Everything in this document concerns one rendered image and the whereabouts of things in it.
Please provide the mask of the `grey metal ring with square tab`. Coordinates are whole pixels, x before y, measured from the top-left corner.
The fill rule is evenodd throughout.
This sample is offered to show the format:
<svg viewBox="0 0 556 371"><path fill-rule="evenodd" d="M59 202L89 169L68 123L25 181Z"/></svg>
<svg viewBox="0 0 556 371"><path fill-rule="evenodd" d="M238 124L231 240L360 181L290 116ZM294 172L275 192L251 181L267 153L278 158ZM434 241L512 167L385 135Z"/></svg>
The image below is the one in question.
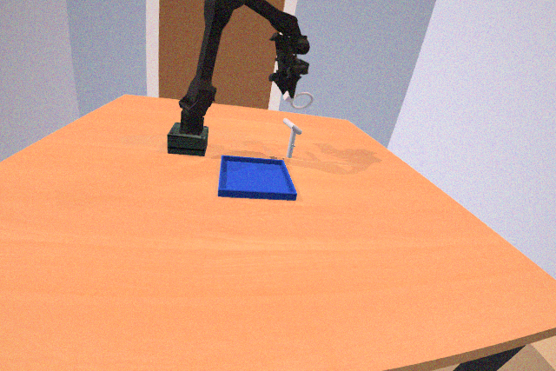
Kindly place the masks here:
<svg viewBox="0 0 556 371"><path fill-rule="evenodd" d="M310 97L311 97L311 102L310 102L308 105L304 106L304 107L303 107L303 106L300 106L300 107L299 107L299 106L293 105L294 99L295 99L296 97L298 97L298 96L301 96L301 95L308 95L308 96L310 96ZM294 99L291 99L291 98L290 98L290 95L289 95L289 93L288 93L288 91L287 91L287 92L283 95L283 98L284 98L284 101L285 101L285 102L291 103L292 107L294 107L294 108L296 108L296 109L304 109L304 108L307 108L307 107L309 107L309 106L313 103L313 101L314 101L313 95L310 94L310 93L308 93L308 92L301 92L301 93L295 95L295 98L294 98Z"/></svg>

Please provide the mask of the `blue tray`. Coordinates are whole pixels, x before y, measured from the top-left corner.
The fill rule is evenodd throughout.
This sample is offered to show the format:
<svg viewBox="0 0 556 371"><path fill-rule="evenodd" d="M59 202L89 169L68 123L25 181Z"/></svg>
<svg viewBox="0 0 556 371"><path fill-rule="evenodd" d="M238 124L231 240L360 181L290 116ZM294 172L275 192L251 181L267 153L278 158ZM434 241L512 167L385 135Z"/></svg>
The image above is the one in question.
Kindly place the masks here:
<svg viewBox="0 0 556 371"><path fill-rule="evenodd" d="M283 160L221 155L218 197L296 201Z"/></svg>

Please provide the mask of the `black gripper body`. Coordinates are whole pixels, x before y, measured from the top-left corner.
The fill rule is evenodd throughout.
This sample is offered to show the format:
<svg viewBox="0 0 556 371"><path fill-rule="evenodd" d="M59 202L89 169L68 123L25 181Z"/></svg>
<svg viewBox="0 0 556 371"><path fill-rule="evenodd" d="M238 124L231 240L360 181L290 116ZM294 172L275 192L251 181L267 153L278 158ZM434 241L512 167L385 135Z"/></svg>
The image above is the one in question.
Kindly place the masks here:
<svg viewBox="0 0 556 371"><path fill-rule="evenodd" d="M285 77L300 77L308 73L306 65L295 65L294 59L296 55L293 52L282 52L276 55L275 61L278 63L276 73L270 74L268 80L284 80Z"/></svg>

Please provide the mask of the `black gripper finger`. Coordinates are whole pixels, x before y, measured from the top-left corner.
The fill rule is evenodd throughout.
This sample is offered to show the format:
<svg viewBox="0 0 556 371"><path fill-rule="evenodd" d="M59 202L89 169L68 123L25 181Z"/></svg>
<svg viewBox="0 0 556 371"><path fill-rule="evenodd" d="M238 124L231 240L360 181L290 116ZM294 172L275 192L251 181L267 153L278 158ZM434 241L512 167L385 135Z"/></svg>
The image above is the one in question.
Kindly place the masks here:
<svg viewBox="0 0 556 371"><path fill-rule="evenodd" d="M291 99L294 99L294 98L295 98L296 85L297 85L297 82L298 82L301 78L302 78L302 76L300 76L300 77L285 77L285 78L283 78L283 79L284 79L284 82L285 82L285 84L286 84L286 86L287 86L288 93L289 93Z"/></svg>
<svg viewBox="0 0 556 371"><path fill-rule="evenodd" d="M283 95L288 91L284 80L276 80L276 81L274 81L274 83L276 83L276 85L278 86L278 88L280 89L280 91Z"/></svg>

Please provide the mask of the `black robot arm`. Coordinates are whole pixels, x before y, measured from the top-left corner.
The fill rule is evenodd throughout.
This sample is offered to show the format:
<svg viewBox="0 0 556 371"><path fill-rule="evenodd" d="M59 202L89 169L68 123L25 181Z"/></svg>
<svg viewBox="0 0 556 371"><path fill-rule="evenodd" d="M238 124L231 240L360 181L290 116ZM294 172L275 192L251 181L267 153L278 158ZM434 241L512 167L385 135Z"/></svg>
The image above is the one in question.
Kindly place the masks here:
<svg viewBox="0 0 556 371"><path fill-rule="evenodd" d="M267 18L272 27L282 33L275 32L269 39L275 41L276 55L282 52L305 55L309 52L308 36L301 34L297 18L276 9L266 0L204 0L205 31L196 75L187 95L178 102L182 109L180 134L200 135L203 131L204 116L215 101L212 75L222 30L233 11L243 5Z"/></svg>

